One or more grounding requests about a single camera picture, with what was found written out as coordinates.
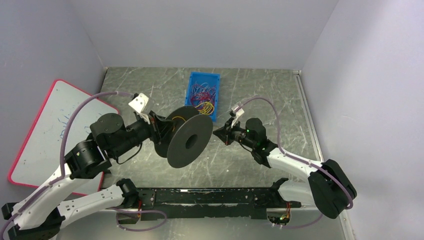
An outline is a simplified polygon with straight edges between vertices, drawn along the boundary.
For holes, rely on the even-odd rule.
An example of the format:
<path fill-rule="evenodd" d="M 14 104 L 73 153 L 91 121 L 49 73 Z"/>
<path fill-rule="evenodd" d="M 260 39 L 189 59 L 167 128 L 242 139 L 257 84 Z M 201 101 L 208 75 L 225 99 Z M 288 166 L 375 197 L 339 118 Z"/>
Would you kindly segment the blue plastic bin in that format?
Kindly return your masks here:
<path fill-rule="evenodd" d="M 221 75 L 195 72 L 189 76 L 184 105 L 192 106 L 216 122 Z"/>

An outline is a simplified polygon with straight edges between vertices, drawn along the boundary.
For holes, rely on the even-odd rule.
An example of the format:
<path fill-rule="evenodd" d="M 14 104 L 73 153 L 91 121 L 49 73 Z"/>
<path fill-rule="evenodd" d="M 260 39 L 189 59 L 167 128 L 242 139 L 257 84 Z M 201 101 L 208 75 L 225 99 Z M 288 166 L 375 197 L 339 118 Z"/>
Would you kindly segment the black cable spool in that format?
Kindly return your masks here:
<path fill-rule="evenodd" d="M 166 158 L 171 167 L 183 168 L 196 160 L 208 145 L 213 121 L 193 106 L 182 106 L 166 119 L 174 126 L 161 144 L 154 145 L 155 152 Z"/>

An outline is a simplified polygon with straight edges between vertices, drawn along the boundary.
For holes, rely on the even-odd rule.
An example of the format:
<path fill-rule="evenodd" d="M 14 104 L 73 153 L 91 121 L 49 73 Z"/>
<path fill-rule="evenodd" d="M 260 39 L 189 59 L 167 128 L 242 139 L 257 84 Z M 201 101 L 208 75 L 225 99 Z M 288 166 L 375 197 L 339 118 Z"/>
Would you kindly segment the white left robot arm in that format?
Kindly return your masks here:
<path fill-rule="evenodd" d="M 128 178 L 104 190 L 68 200 L 78 187 L 112 166 L 112 160 L 145 140 L 161 138 L 156 116 L 137 117 L 125 126 L 115 113 L 102 115 L 90 126 L 86 140 L 60 157 L 58 169 L 30 196 L 2 208 L 6 224 L 1 230 L 11 240 L 49 240 L 70 223 L 104 209 L 126 209 L 140 201 L 139 191 Z"/>

